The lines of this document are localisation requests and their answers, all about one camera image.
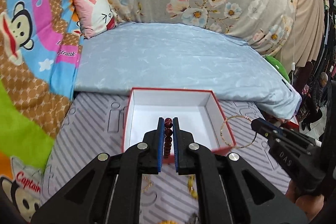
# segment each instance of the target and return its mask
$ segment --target blue gripper pad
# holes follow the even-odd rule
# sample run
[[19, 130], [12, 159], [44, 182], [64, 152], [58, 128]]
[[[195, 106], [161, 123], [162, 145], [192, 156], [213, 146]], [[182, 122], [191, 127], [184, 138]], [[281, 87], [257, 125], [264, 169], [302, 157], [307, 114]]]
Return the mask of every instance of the blue gripper pad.
[[174, 123], [175, 118], [173, 119], [173, 143], [174, 143], [174, 157], [175, 157], [175, 170], [178, 172], [179, 169], [179, 150], [177, 146], [177, 133]]
[[161, 125], [159, 125], [159, 147], [157, 148], [157, 171], [161, 172], [162, 168], [162, 155], [163, 155], [163, 138], [165, 135], [165, 123], [164, 121], [161, 122]]

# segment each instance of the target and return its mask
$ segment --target light blue bedsheet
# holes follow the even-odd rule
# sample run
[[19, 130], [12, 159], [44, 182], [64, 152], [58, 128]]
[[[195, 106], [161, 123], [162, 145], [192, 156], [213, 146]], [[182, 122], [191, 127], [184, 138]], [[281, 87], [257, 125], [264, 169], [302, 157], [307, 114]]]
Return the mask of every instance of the light blue bedsheet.
[[76, 91], [127, 95], [132, 87], [213, 90], [290, 119], [300, 95], [248, 44], [182, 24], [125, 23], [84, 40]]

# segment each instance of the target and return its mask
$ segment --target human hand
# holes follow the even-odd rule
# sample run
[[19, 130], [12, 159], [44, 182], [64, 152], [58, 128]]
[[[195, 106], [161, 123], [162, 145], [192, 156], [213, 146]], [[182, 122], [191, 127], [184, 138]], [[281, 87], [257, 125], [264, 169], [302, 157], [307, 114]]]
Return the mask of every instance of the human hand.
[[290, 181], [286, 192], [286, 197], [302, 209], [309, 221], [311, 221], [322, 209], [324, 205], [324, 196], [303, 195], [296, 199], [295, 197], [296, 184]]

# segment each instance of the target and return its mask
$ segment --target green fabric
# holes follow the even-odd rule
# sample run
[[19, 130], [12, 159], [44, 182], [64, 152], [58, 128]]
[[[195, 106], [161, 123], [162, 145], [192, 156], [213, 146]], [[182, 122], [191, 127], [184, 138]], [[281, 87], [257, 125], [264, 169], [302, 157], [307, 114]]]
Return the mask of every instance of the green fabric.
[[288, 83], [290, 83], [290, 80], [289, 80], [289, 77], [288, 77], [288, 74], [285, 68], [278, 60], [276, 60], [274, 57], [271, 57], [271, 56], [266, 56], [265, 59], [268, 61], [268, 63], [270, 63], [274, 68], [277, 69], [277, 71], [282, 75], [283, 78], [286, 79]]
[[0, 81], [0, 151], [45, 169], [54, 140], [16, 110]]

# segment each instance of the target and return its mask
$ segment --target gold bangle bracelet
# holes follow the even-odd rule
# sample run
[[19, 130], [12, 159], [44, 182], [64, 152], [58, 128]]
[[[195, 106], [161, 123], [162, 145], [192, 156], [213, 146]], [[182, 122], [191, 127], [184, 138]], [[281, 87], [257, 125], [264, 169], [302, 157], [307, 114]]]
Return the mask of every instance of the gold bangle bracelet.
[[194, 180], [195, 180], [195, 175], [189, 175], [188, 176], [188, 190], [189, 190], [190, 195], [194, 199], [198, 199], [197, 192], [194, 188]]
[[141, 193], [143, 194], [153, 185], [153, 182], [145, 175], [142, 175], [142, 179], [148, 182], [148, 185], [144, 189], [141, 189]]
[[159, 222], [158, 224], [178, 224], [178, 223], [172, 220], [165, 220], [165, 221]]
[[248, 117], [248, 116], [244, 116], [244, 115], [234, 115], [234, 116], [230, 116], [230, 117], [226, 118], [226, 119], [224, 120], [222, 126], [220, 127], [220, 136], [221, 136], [222, 140], [224, 141], [224, 143], [225, 143], [227, 146], [229, 146], [229, 147], [231, 147], [231, 148], [240, 149], [240, 148], [245, 148], [245, 147], [250, 146], [250, 145], [255, 141], [255, 139], [257, 138], [257, 134], [258, 134], [257, 132], [255, 133], [252, 142], [250, 142], [250, 143], [247, 144], [247, 145], [243, 145], [243, 146], [238, 146], [238, 145], [234, 146], [234, 145], [232, 145], [231, 143], [227, 142], [227, 141], [224, 139], [224, 137], [223, 137], [223, 128], [224, 128], [224, 126], [226, 126], [226, 123], [227, 123], [229, 120], [233, 119], [233, 118], [243, 118], [243, 119], [247, 119], [247, 120], [249, 120], [250, 122], [252, 122], [252, 119], [251, 119], [250, 117]]

